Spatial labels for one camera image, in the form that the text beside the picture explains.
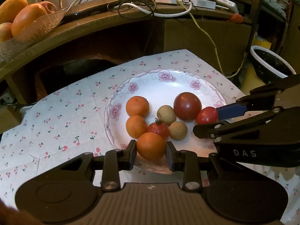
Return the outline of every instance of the ribbed black surface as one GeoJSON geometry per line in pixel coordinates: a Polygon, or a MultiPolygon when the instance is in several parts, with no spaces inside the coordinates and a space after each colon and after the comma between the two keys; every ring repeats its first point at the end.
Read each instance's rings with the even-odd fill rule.
{"type": "MultiPolygon", "coordinates": [[[[177,184],[126,184],[106,193],[97,206],[71,225],[238,225],[213,212],[200,194],[177,184]]],[[[279,221],[268,225],[280,225],[279,221]]]]}

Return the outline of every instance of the plate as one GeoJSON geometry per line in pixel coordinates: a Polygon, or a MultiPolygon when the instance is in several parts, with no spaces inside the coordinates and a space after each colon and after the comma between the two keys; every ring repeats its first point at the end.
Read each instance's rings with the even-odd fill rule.
{"type": "MultiPolygon", "coordinates": [[[[163,105],[173,107],[176,96],[182,92],[191,92],[201,100],[202,107],[221,107],[226,101],[221,93],[209,82],[201,77],[179,70],[151,70],[135,75],[121,84],[109,98],[104,122],[106,134],[113,148],[125,149],[132,139],[126,131],[126,121],[129,118],[125,106],[133,96],[145,97],[150,104],[150,114],[146,118],[147,124],[155,121],[157,110],[163,105]]],[[[177,150],[190,150],[198,156],[208,157],[216,149],[211,139],[198,139],[193,134],[195,122],[187,122],[187,136],[181,141],[169,138],[177,150]]],[[[136,156],[135,165],[156,173],[170,174],[166,157],[156,162],[150,162],[136,156]]]]}

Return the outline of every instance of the human hand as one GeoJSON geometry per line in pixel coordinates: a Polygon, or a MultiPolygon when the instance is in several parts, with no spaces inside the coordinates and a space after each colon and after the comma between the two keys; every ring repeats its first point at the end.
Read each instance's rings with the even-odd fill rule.
{"type": "Polygon", "coordinates": [[[0,225],[43,225],[26,211],[6,207],[0,200],[0,225]]]}

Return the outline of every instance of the tablecloth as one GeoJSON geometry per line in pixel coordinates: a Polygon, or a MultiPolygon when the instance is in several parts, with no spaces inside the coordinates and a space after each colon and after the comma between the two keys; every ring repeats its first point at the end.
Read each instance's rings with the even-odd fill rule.
{"type": "MultiPolygon", "coordinates": [[[[0,144],[0,199],[6,205],[15,206],[16,190],[27,180],[83,152],[93,152],[94,156],[99,156],[111,150],[104,127],[108,98],[128,78],[154,69],[182,70],[203,77],[222,93],[228,104],[244,95],[231,81],[188,50],[146,56],[96,73],[48,95],[27,110],[19,126],[3,134],[0,144]]],[[[244,118],[253,114],[257,113],[246,113],[244,118]]],[[[300,182],[297,170],[246,166],[284,186],[289,195],[289,204],[282,222],[299,225],[300,182]]],[[[182,177],[182,173],[162,175],[138,167],[130,172],[120,172],[122,184],[182,184],[182,177]]],[[[202,180],[204,185],[209,184],[203,172],[202,180]]],[[[101,185],[101,171],[97,171],[94,185],[101,185]]]]}

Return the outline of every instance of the cherry tomato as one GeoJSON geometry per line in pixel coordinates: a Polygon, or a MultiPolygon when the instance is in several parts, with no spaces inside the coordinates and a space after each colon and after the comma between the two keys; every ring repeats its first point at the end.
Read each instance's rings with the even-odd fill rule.
{"type": "Polygon", "coordinates": [[[174,112],[183,121],[192,121],[202,109],[201,101],[190,92],[180,93],[174,101],[174,112]]]}
{"type": "Polygon", "coordinates": [[[147,132],[152,132],[160,135],[164,140],[167,140],[170,136],[169,128],[162,121],[155,119],[155,122],[150,124],[147,128],[147,132]]]}
{"type": "Polygon", "coordinates": [[[217,122],[219,113],[216,108],[208,106],[203,108],[196,117],[196,124],[208,124],[217,122]]]}

